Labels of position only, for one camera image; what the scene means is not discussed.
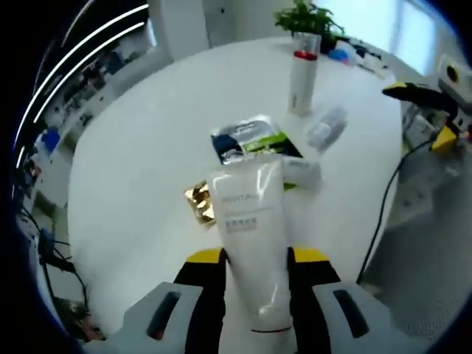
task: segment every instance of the white wall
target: white wall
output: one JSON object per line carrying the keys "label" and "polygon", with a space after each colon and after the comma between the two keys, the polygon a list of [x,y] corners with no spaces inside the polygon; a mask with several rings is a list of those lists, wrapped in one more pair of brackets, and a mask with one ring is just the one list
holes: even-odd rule
{"label": "white wall", "polygon": [[236,41],[234,0],[203,0],[210,47]]}
{"label": "white wall", "polygon": [[202,0],[147,0],[157,41],[174,61],[209,48]]}
{"label": "white wall", "polygon": [[289,35],[275,27],[274,12],[292,7],[292,0],[234,1],[237,41]]}

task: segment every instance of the potted plant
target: potted plant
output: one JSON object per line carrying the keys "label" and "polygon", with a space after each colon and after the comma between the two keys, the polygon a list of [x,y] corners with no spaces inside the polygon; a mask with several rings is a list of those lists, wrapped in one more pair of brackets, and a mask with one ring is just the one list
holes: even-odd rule
{"label": "potted plant", "polygon": [[290,31],[313,33],[322,37],[321,53],[328,54],[334,49],[338,39],[344,35],[344,28],[336,24],[328,9],[306,4],[303,0],[294,0],[294,7],[283,9],[274,14],[275,25]]}

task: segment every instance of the green packet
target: green packet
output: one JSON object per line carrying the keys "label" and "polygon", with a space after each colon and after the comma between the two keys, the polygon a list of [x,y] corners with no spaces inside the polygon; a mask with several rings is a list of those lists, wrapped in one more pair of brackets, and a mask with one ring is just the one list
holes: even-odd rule
{"label": "green packet", "polygon": [[[302,157],[292,141],[270,117],[259,115],[212,132],[213,147],[221,164],[240,161],[256,153]],[[295,187],[284,184],[285,190]]]}

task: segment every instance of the window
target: window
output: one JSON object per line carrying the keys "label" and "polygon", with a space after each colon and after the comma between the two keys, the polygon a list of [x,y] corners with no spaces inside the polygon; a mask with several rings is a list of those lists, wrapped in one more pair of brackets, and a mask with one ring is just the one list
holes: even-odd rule
{"label": "window", "polygon": [[434,65],[435,37],[433,19],[409,2],[404,2],[393,54],[420,74],[428,74]]}
{"label": "window", "polygon": [[347,35],[390,52],[395,36],[398,0],[315,0],[327,7]]}
{"label": "window", "polygon": [[436,55],[434,20],[406,0],[314,0],[327,7],[346,34],[396,55],[428,74]]}

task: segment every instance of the white tube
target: white tube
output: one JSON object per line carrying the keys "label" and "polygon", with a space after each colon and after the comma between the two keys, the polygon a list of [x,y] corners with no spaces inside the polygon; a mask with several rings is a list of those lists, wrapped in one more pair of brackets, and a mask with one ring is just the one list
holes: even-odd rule
{"label": "white tube", "polygon": [[252,330],[292,325],[282,209],[282,159],[261,155],[222,166],[207,179],[216,224]]}

